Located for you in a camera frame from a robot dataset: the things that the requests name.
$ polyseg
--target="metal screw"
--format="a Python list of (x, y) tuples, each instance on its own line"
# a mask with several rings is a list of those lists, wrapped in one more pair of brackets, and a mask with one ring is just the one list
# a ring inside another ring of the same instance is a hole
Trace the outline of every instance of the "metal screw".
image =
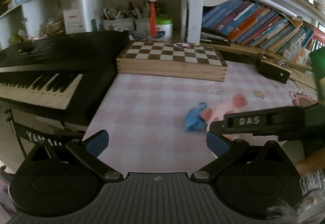
[(206, 171), (197, 171), (194, 173), (194, 177), (197, 179), (206, 179), (209, 178), (210, 174)]
[(119, 172), (116, 172), (116, 171), (105, 173), (105, 178), (111, 179), (111, 180), (117, 179), (120, 176), (121, 176), (121, 174)]

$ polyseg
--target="blue package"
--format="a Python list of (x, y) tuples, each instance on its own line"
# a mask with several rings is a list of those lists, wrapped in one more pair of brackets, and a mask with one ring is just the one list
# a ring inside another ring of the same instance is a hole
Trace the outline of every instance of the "blue package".
[(208, 106), (205, 102), (200, 102), (197, 107), (190, 108), (186, 114), (185, 131), (203, 130), (205, 127), (205, 121), (201, 118), (200, 114), (202, 110)]

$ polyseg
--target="red hanging ornament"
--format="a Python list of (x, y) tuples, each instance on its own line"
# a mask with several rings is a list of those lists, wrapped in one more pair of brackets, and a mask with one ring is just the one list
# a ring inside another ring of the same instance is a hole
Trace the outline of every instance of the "red hanging ornament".
[(149, 0), (150, 4), (150, 18), (149, 18), (149, 35), (151, 37), (156, 37), (157, 28), (156, 28), (156, 11), (155, 5), (157, 0)]

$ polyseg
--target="stuffed toy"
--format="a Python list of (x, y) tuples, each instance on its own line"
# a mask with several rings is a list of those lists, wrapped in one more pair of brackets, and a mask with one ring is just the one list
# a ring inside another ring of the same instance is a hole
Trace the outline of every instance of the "stuffed toy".
[(243, 94), (237, 94), (231, 101), (226, 101), (213, 108), (206, 108), (201, 112), (201, 118), (207, 123), (207, 131), (210, 129), (210, 124), (213, 121), (224, 119), (225, 114), (232, 114), (245, 111), (247, 100)]

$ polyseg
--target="table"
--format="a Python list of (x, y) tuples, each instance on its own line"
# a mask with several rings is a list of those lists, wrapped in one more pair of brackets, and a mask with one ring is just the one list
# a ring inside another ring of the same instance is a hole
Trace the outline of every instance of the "table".
[[(227, 62), (224, 82), (119, 74), (84, 139), (101, 129), (109, 134), (108, 148), (99, 159), (124, 176), (128, 172), (169, 173), (196, 170), (214, 159), (205, 143), (206, 131), (184, 132), (187, 111), (199, 102), (208, 105), (230, 100), (242, 93), (247, 111), (292, 106), (289, 91), (301, 92), (289, 80), (287, 84), (259, 75), (254, 65)], [(260, 91), (265, 98), (255, 96)], [(314, 100), (317, 96), (307, 92)], [(264, 145), (275, 136), (252, 137), (240, 134), (251, 145)]]

